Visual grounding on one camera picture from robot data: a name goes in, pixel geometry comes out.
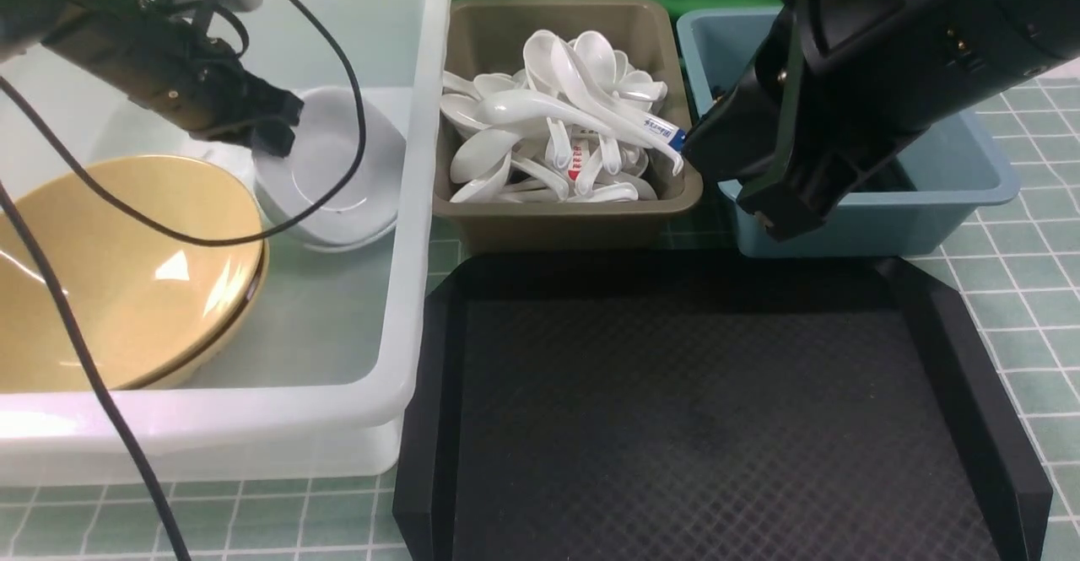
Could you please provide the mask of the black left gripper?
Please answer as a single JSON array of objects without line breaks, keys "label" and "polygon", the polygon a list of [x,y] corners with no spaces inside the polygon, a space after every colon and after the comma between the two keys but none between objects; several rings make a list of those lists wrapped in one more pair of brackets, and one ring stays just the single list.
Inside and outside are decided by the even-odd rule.
[{"label": "black left gripper", "polygon": [[189,24],[138,4],[70,5],[42,45],[190,137],[292,153],[300,97],[247,72]]}]

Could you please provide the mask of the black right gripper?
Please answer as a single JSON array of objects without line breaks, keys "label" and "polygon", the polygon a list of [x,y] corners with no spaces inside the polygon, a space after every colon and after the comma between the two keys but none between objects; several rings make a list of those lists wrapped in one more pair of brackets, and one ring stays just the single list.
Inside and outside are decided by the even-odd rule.
[{"label": "black right gripper", "polygon": [[902,4],[786,5],[683,157],[773,240],[825,226],[926,131],[969,107],[971,49]]}]

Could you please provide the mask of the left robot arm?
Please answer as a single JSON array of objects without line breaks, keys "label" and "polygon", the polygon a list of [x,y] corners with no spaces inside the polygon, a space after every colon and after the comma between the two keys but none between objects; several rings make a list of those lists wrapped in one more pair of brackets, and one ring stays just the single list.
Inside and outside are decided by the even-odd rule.
[{"label": "left robot arm", "polygon": [[3,61],[46,46],[197,141],[289,156],[302,101],[249,74],[213,38],[220,15],[248,46],[239,12],[260,0],[1,0]]}]

